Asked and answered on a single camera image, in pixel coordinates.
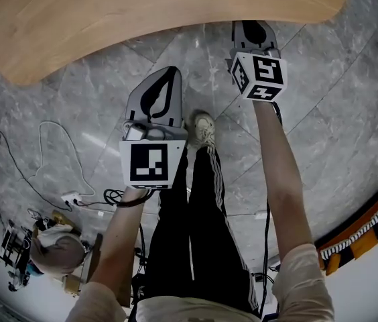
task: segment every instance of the sneaker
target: sneaker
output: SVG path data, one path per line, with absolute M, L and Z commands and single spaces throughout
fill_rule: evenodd
M 201 112 L 194 116 L 195 143 L 199 148 L 203 146 L 216 147 L 214 132 L 214 120 L 209 114 Z

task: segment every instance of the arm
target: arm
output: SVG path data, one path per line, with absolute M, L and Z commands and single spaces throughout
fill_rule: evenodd
M 146 190 L 127 188 L 121 201 L 144 197 Z M 100 262 L 91 282 L 99 282 L 115 294 L 124 281 L 128 266 L 134 257 L 134 245 L 143 213 L 144 204 L 130 208 L 117 208 L 104 236 Z
M 302 181 L 294 155 L 270 103 L 253 103 L 268 201 L 277 234 L 281 260 L 292 249 L 311 244 L 312 236 L 304 210 Z

